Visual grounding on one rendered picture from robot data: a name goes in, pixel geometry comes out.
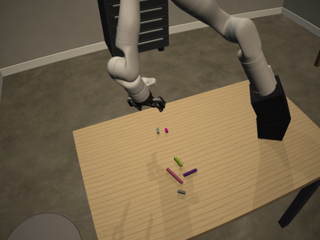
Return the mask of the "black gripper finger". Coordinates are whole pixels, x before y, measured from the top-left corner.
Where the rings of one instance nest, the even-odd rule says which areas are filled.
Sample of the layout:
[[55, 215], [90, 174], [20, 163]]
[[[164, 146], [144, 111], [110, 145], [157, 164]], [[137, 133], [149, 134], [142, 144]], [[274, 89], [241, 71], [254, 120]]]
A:
[[[158, 98], [153, 98], [152, 100], [154, 101], [154, 104], [152, 105], [152, 104], [148, 103], [148, 104], [146, 104], [146, 106], [150, 106], [152, 108], [158, 108], [158, 110], [160, 112], [162, 112], [163, 109], [165, 108], [165, 105], [166, 105], [166, 102], [162, 99], [162, 97], [158, 96]], [[158, 104], [158, 106], [157, 106], [157, 104]]]
[[142, 106], [139, 106], [139, 105], [135, 104], [134, 101], [130, 98], [130, 96], [128, 96], [127, 102], [128, 102], [128, 104], [130, 105], [130, 107], [133, 107], [133, 106], [134, 106], [134, 107], [137, 108], [139, 111], [142, 110]]

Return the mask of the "pink rod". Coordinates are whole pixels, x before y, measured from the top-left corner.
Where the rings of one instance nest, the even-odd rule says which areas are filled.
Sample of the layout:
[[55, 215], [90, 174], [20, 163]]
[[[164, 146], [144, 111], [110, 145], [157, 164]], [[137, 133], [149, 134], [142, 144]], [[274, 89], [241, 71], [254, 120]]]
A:
[[169, 168], [166, 169], [180, 184], [183, 183], [183, 181], [174, 173], [172, 172]]

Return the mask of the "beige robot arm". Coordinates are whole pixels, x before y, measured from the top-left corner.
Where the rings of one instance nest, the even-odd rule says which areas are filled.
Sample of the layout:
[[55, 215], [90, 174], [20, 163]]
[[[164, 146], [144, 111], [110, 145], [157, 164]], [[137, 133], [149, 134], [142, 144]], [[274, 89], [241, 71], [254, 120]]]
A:
[[[239, 61], [254, 93], [263, 97], [271, 94], [277, 81], [262, 51], [257, 28], [248, 18], [233, 17], [221, 10], [215, 0], [171, 0], [192, 17], [207, 24], [231, 43], [238, 43]], [[141, 28], [140, 0], [120, 0], [115, 47], [125, 58], [115, 56], [107, 63], [109, 76], [124, 87], [130, 98], [144, 102], [155, 78], [141, 77], [138, 41]]]

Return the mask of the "lime green rod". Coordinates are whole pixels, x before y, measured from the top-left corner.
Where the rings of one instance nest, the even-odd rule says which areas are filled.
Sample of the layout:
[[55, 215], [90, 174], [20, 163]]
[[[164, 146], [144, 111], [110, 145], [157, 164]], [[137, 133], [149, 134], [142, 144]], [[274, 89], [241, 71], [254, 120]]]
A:
[[177, 164], [178, 164], [180, 167], [183, 166], [182, 163], [177, 159], [177, 157], [174, 157], [174, 160], [177, 162]]

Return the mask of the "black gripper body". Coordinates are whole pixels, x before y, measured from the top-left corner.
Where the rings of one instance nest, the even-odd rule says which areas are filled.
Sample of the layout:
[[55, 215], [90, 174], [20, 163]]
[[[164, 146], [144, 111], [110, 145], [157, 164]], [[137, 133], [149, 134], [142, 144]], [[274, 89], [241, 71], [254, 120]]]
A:
[[151, 91], [149, 90], [149, 96], [148, 96], [148, 98], [145, 100], [145, 101], [143, 101], [143, 102], [134, 102], [136, 105], [138, 105], [138, 106], [146, 106], [148, 103], [149, 104], [153, 104], [155, 101], [153, 100], [153, 99], [155, 99], [153, 96], [152, 96], [152, 93], [151, 93]]

